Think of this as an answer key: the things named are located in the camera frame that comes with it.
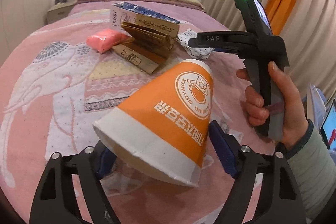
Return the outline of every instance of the pink plastic packet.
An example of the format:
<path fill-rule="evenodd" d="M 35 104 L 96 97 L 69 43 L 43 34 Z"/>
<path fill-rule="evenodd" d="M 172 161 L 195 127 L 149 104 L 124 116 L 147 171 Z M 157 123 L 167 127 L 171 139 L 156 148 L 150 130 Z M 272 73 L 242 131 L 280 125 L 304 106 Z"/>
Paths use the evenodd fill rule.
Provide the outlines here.
<path fill-rule="evenodd" d="M 104 53 L 111 49 L 113 46 L 130 39 L 128 35 L 121 32 L 104 29 L 86 39 L 86 44 L 100 53 Z"/>

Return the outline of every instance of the round logo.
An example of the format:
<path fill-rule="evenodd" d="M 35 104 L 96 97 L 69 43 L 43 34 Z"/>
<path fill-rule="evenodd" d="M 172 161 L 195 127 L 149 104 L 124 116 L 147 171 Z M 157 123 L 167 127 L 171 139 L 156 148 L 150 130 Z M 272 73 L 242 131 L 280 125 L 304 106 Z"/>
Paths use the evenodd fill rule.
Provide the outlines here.
<path fill-rule="evenodd" d="M 181 73 L 175 80 L 176 92 L 187 109 L 199 119 L 206 119 L 211 110 L 208 81 L 192 71 Z"/>

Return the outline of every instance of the person's arm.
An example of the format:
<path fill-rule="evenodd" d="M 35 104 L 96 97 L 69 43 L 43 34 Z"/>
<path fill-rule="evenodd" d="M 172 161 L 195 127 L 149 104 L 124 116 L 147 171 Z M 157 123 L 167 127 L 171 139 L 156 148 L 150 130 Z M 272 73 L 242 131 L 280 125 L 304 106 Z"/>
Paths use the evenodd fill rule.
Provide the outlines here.
<path fill-rule="evenodd" d="M 336 166 L 312 121 L 305 135 L 286 153 L 306 215 L 314 219 L 336 189 Z"/>

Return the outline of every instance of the screw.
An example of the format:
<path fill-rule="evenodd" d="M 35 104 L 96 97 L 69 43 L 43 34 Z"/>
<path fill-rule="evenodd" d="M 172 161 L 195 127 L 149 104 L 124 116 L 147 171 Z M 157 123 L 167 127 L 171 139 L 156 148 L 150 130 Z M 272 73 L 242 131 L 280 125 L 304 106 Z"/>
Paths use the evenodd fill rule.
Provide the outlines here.
<path fill-rule="evenodd" d="M 281 153 L 280 151 L 275 152 L 275 156 L 279 159 L 282 159 L 284 157 L 283 153 Z"/>
<path fill-rule="evenodd" d="M 55 160 L 55 159 L 58 159 L 59 156 L 60 156 L 60 153 L 55 152 L 55 153 L 53 153 L 53 154 L 51 155 L 51 158 Z"/>
<path fill-rule="evenodd" d="M 248 153 L 251 151 L 251 148 L 249 148 L 247 145 L 243 145 L 240 150 L 242 150 L 245 153 Z"/>
<path fill-rule="evenodd" d="M 94 148 L 92 146 L 88 146 L 87 148 L 85 148 L 84 151 L 85 151 L 85 153 L 90 154 L 94 151 Z"/>

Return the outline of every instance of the light green sleeve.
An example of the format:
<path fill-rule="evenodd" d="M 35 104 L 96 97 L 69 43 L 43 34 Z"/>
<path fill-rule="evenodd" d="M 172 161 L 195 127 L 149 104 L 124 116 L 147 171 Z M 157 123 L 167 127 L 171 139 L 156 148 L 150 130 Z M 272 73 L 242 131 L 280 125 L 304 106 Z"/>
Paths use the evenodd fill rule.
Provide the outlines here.
<path fill-rule="evenodd" d="M 298 184 L 306 215 L 314 219 L 336 188 L 336 166 L 314 127 L 310 139 L 288 160 Z"/>

